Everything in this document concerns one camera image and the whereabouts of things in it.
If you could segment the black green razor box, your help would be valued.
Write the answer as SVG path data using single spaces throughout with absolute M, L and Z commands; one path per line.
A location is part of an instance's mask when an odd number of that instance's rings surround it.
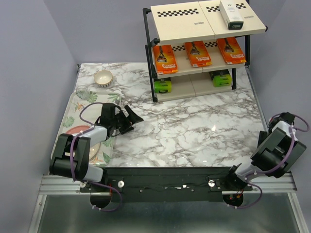
M 228 69 L 209 72 L 214 87 L 231 86 L 232 77 Z
M 154 79 L 154 92 L 157 94 L 171 93 L 172 81 L 171 78 Z

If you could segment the orange Gillette Fusion5 box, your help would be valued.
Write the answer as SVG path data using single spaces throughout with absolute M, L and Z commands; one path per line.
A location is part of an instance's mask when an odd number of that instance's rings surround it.
M 246 63 L 245 55 L 235 37 L 219 38 L 216 43 L 227 65 Z

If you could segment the beige black three-tier shelf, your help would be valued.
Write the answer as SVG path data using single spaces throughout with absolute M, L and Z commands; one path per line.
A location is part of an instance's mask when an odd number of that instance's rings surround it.
M 264 33 L 268 27 L 262 23 L 247 0 L 235 0 L 244 25 L 241 30 L 229 30 L 219 10 L 218 0 L 156 5 L 143 9 L 147 44 L 145 45 L 152 100 L 162 102 L 236 89 L 236 69 L 250 64 L 250 36 Z M 216 39 L 228 37 L 245 38 L 246 63 L 227 65 L 217 46 Z M 212 65 L 193 68 L 184 43 L 203 41 L 211 57 Z M 171 45 L 178 72 L 160 75 L 155 67 L 153 47 Z M 231 86 L 214 87 L 209 72 L 228 69 Z M 171 78 L 171 93 L 154 92 L 154 79 Z

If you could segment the white black small box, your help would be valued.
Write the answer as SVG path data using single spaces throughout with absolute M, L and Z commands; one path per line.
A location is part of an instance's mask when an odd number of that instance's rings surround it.
M 219 10 L 229 30 L 241 30 L 244 24 L 239 10 L 233 0 L 221 0 Z

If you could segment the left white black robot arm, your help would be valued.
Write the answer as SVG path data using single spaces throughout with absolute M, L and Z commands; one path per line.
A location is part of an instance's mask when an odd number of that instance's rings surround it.
M 125 105 L 126 116 L 122 109 L 114 103 L 99 103 L 101 114 L 94 123 L 80 119 L 90 127 L 74 134 L 59 135 L 53 151 L 49 171 L 52 175 L 72 178 L 74 181 L 91 182 L 98 192 L 107 188 L 108 180 L 104 170 L 89 164 L 90 148 L 98 143 L 125 134 L 134 129 L 133 125 L 143 121 L 128 105 Z

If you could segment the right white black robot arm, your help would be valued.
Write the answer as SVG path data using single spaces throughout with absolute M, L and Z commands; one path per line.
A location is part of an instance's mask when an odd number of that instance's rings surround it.
M 272 116 L 268 130 L 259 133 L 250 164 L 231 167 L 223 179 L 224 186 L 229 190 L 243 189 L 259 176 L 280 178 L 307 148 L 298 140 L 297 131 L 309 130 L 309 123 L 298 115 L 283 112 Z

